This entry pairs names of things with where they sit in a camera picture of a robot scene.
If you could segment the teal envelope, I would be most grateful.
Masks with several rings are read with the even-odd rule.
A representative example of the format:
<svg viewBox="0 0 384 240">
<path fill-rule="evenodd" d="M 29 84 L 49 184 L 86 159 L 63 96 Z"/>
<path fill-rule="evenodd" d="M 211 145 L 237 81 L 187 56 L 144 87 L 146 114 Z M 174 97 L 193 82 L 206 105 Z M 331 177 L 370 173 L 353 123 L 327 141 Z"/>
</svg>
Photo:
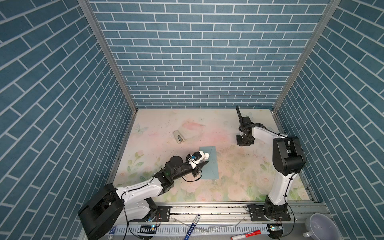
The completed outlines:
<svg viewBox="0 0 384 240">
<path fill-rule="evenodd" d="M 208 163 L 202 168 L 203 180 L 218 180 L 219 179 L 219 167 L 217 160 L 216 147 L 200 147 L 200 151 L 210 154 Z"/>
</svg>

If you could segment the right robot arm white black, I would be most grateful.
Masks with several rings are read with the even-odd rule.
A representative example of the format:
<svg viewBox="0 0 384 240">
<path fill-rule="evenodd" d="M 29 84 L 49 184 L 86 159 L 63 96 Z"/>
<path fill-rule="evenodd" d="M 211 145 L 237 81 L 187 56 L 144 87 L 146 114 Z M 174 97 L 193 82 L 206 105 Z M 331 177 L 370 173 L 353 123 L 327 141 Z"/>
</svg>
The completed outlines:
<svg viewBox="0 0 384 240">
<path fill-rule="evenodd" d="M 241 135 L 237 135 L 239 146 L 251 146 L 255 139 L 272 146 L 272 162 L 277 173 L 272 189 L 266 196 L 264 216 L 273 221 L 289 215 L 289 190 L 295 177 L 307 162 L 299 138 L 275 133 L 261 123 L 253 123 L 249 117 L 242 117 L 239 109 L 237 113 L 240 123 L 239 131 L 242 132 Z"/>
</svg>

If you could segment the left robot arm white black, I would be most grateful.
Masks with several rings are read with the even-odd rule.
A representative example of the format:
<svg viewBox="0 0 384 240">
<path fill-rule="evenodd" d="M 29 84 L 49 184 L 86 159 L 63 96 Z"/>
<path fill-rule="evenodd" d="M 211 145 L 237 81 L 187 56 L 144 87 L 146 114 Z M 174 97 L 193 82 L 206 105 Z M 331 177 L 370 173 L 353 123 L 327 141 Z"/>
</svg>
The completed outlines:
<svg viewBox="0 0 384 240">
<path fill-rule="evenodd" d="M 187 155 L 186 159 L 173 156 L 154 176 L 141 183 L 116 188 L 113 184 L 101 187 L 78 211 L 89 240 L 98 240 L 115 225 L 132 220 L 150 222 L 158 214 L 153 198 L 167 193 L 175 180 L 192 174 L 198 181 L 210 155 L 202 151 Z"/>
</svg>

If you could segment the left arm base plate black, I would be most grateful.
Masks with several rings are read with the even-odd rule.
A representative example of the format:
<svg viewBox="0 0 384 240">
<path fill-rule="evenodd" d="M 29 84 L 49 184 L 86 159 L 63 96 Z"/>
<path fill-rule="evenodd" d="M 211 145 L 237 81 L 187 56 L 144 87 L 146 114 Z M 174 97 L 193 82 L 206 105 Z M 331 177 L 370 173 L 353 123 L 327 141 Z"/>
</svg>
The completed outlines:
<svg viewBox="0 0 384 240">
<path fill-rule="evenodd" d="M 169 222 L 171 215 L 171 206 L 158 206 L 156 210 L 150 210 L 150 212 L 141 219 L 130 220 L 134 223 L 154 223 L 154 222 Z"/>
</svg>

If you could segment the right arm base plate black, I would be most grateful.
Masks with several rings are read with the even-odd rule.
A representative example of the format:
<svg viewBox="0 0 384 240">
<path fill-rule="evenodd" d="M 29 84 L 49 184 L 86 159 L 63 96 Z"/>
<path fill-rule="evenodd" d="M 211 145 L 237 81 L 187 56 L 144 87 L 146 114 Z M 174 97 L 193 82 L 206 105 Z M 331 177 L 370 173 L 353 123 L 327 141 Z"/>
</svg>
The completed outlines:
<svg viewBox="0 0 384 240">
<path fill-rule="evenodd" d="M 270 206 L 266 204 L 262 206 L 251 204 L 246 206 L 246 210 L 249 212 L 252 222 L 286 222 L 291 220 L 287 205 Z"/>
</svg>

